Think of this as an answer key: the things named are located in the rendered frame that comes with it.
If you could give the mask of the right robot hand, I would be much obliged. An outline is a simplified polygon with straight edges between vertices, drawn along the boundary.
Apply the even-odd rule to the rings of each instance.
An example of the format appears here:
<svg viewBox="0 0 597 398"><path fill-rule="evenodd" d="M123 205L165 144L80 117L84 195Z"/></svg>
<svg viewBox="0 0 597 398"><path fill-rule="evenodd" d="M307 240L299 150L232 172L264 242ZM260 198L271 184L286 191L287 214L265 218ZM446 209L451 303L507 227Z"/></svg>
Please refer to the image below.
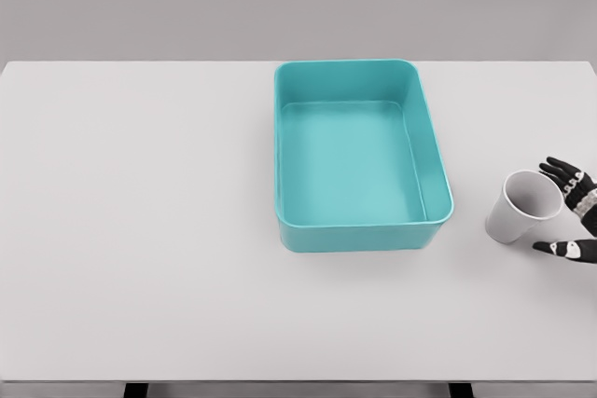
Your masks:
<svg viewBox="0 0 597 398"><path fill-rule="evenodd" d="M573 262L597 265L597 183L581 169L553 157L539 164L540 173L561 191L564 204L591 234L591 239L537 241L533 249Z"/></svg>

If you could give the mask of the white paper cup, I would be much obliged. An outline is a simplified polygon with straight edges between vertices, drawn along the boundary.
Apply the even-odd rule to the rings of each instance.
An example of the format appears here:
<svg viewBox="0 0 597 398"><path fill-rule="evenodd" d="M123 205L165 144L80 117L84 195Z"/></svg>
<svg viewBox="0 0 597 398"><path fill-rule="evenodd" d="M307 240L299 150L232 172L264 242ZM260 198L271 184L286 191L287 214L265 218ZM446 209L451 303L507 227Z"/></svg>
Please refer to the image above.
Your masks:
<svg viewBox="0 0 597 398"><path fill-rule="evenodd" d="M493 240L510 244L557 216L562 207L562 192L546 175L529 170L512 172L486 218L485 230Z"/></svg>

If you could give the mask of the teal rectangular plastic basket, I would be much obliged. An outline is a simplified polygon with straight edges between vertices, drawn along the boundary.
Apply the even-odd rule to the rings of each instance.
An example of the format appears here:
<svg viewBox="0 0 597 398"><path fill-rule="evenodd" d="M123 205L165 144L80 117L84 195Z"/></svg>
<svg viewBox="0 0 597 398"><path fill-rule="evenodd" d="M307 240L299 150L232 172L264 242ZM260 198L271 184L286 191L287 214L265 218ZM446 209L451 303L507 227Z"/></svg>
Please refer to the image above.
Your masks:
<svg viewBox="0 0 597 398"><path fill-rule="evenodd" d="M416 250L454 199L418 68L293 61L273 78L274 209L295 253Z"/></svg>

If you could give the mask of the white table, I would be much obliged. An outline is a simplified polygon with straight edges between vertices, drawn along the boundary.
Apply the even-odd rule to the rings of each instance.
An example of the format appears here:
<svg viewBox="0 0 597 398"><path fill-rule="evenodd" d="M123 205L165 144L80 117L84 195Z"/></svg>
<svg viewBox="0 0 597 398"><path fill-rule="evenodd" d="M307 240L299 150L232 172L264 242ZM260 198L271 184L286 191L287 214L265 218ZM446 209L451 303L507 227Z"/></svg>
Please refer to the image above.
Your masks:
<svg viewBox="0 0 597 398"><path fill-rule="evenodd" d="M548 156L597 177L586 62L416 62L454 199L422 249L295 253L274 209L279 62L10 62L0 377L597 380L597 267L486 233Z"/></svg>

